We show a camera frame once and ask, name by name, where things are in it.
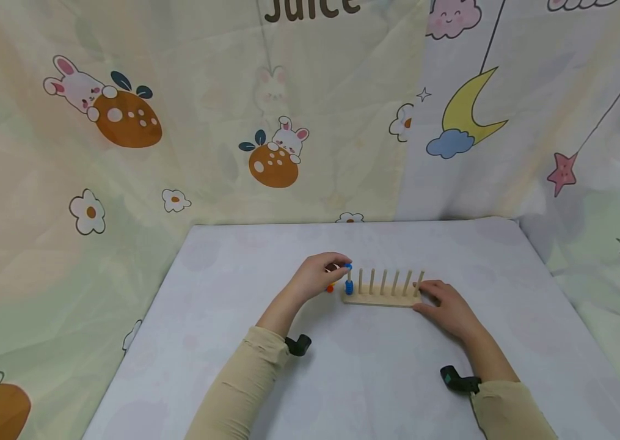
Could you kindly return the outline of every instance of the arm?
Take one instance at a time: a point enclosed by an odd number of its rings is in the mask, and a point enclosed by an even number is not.
[[[329,263],[351,263],[345,255],[308,257],[288,285],[249,330],[210,386],[190,424],[186,440],[246,440],[278,374],[290,356],[285,344],[302,305],[338,281],[347,269],[325,273]]]
[[[481,377],[480,392],[471,395],[478,426],[489,440],[556,440],[532,395],[510,366],[498,343],[450,284],[440,280],[420,284],[435,306],[412,309],[454,335],[463,344],[473,373]]]

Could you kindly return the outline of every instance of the beige sleeve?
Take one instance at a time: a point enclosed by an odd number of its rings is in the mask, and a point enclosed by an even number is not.
[[[285,339],[252,327],[210,386],[185,440],[246,440],[290,357]]]
[[[522,383],[487,381],[471,395],[478,426],[488,440],[556,440],[532,394]]]

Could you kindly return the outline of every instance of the orange fruit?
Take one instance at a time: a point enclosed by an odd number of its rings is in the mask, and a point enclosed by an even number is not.
[[[117,96],[100,95],[94,107],[100,111],[97,128],[111,142],[126,148],[145,148],[161,140],[163,130],[156,112],[141,97],[118,90]]]

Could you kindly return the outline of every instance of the table surface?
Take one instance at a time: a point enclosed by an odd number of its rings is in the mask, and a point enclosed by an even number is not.
[[[452,283],[561,439],[620,439],[620,380],[502,218],[193,227],[84,439],[182,439],[248,328],[302,259],[322,251],[365,273],[425,270]],[[439,376],[444,365],[471,375],[466,356],[417,313],[321,295],[297,316],[290,336],[300,333],[313,344],[288,362],[252,439],[483,438],[468,398]]]

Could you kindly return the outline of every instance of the person's right hand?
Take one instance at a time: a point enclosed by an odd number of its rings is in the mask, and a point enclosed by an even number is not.
[[[440,279],[430,279],[420,284],[420,291],[426,293],[435,305],[418,302],[412,306],[412,310],[424,315],[462,342],[487,333],[466,300],[451,284],[445,284]]]

